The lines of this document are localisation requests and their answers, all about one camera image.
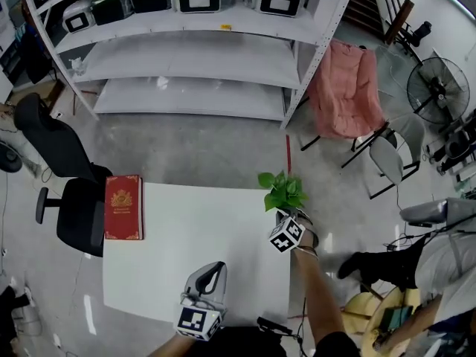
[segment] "green plant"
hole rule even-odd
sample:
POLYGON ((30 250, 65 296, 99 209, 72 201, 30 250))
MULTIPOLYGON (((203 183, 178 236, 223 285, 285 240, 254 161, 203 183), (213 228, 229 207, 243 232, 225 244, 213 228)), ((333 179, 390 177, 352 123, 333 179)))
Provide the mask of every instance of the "green plant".
POLYGON ((260 173, 258 182, 262 187, 271 189, 271 192, 265 196, 266 211, 272 208, 301 208, 304 206, 301 200, 309 199, 303 192, 303 183, 300 178, 286 177, 283 171, 277 176, 270 172, 260 173))

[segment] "white chair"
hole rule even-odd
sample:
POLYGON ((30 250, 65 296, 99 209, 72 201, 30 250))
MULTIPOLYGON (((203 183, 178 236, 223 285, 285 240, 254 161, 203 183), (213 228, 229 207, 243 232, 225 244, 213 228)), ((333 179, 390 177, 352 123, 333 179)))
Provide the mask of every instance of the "white chair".
POLYGON ((370 196, 370 199, 374 199, 392 187, 400 184, 419 169, 424 138, 425 127, 418 115, 409 114, 397 118, 390 123, 386 123, 380 130, 376 131, 361 144, 363 147, 349 161, 342 165, 342 167, 344 168, 348 165, 360 155, 365 148, 370 147, 370 157, 382 172, 381 176, 386 176, 392 182, 392 184, 386 188, 370 196), (395 132, 402 136, 410 149, 411 163, 409 165, 403 165, 403 160, 396 150, 396 145, 390 142, 390 140, 394 139, 393 134, 395 132), (411 168, 412 170, 404 175, 404 171, 411 168))

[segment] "gray floor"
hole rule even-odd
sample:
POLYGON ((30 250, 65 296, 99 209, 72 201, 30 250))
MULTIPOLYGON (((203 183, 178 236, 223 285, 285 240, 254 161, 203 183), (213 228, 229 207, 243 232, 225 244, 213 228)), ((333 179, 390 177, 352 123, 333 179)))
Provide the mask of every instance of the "gray floor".
MULTIPOLYGON (((396 81, 405 84, 411 62, 394 55, 398 52, 395 48, 391 53, 379 48, 373 38, 352 27, 341 26, 336 36, 376 50, 380 98, 386 116, 395 118, 409 112, 406 93, 396 81)), ((302 177, 310 197, 306 210, 318 225, 319 253, 341 305, 357 292, 358 284, 352 279, 335 279, 332 272, 339 261, 353 251, 384 251, 382 243, 392 241, 404 229, 395 189, 377 200, 368 199, 369 190, 376 192, 388 181, 378 176, 367 153, 342 170, 341 163, 350 156, 349 141, 321 139, 300 152, 300 145, 315 136, 312 115, 306 106, 296 112, 286 131, 281 131, 278 123, 265 120, 200 115, 104 115, 97 122, 82 106, 72 115, 70 91, 61 97, 56 110, 77 131, 94 163, 108 167, 114 174, 139 173, 145 181, 169 184, 256 188, 259 172, 277 173, 286 168, 286 133, 289 134, 292 172, 302 177)), ((3 120, 0 128, 12 129, 11 120, 3 120)), ((20 133, 2 132, 0 137, 41 163, 20 133)), ((428 132, 427 142, 432 138, 428 132)), ((400 152, 408 157, 405 147, 400 152)), ((2 208, 6 175, 0 180, 2 208)), ((61 195, 64 184, 65 179, 53 176, 46 185, 55 196, 55 192, 61 195)), ((101 259, 89 259, 57 239, 57 210, 47 210, 43 225, 35 223, 37 191, 43 185, 40 178, 32 178, 25 169, 8 175, 3 284, 12 275, 21 284, 28 282, 43 325, 41 335, 36 337, 26 327, 21 335, 22 346, 30 356, 64 356, 66 351, 88 357, 150 353, 173 334, 171 325, 103 305, 101 259), (86 320, 89 303, 94 329, 86 320), (54 334, 59 336, 62 350, 54 346, 54 334)), ((454 195, 451 178, 441 177, 424 161, 417 175, 401 184, 399 205, 404 208, 454 195)), ((419 231, 407 230, 409 234, 419 231)), ((375 288, 380 292, 389 289, 382 284, 375 288)), ((300 313, 302 302, 303 290, 293 261, 290 316, 300 313)), ((297 329, 298 321, 290 321, 289 326, 297 329)), ((298 345, 294 341, 284 344, 289 356, 297 356, 298 345)), ((305 347, 312 348, 307 328, 305 347)))

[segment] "black fan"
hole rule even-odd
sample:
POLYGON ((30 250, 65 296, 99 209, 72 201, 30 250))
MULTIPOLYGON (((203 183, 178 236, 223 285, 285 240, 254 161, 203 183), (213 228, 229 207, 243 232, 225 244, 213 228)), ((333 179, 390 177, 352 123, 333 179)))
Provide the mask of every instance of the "black fan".
POLYGON ((439 57, 415 66, 408 78, 407 94, 415 114, 434 124, 454 122, 469 104, 466 76, 452 61, 439 57))

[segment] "human arm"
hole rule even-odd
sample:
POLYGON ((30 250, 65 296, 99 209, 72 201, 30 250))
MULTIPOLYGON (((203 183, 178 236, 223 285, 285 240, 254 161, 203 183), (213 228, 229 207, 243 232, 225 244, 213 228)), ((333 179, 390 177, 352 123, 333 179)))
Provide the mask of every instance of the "human arm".
POLYGON ((194 343, 194 338, 174 335, 155 352, 152 352, 149 357, 182 357, 185 356, 194 343))
POLYGON ((401 342, 419 335, 433 325, 440 308, 441 296, 433 299, 425 308, 412 314, 403 325, 382 343, 380 353, 387 353, 401 342))
MULTIPOLYGON (((312 247, 313 235, 305 231, 300 245, 312 247)), ((318 259, 299 248, 294 249, 306 291, 307 318, 315 343, 334 332, 344 332, 342 315, 324 279, 318 259)))

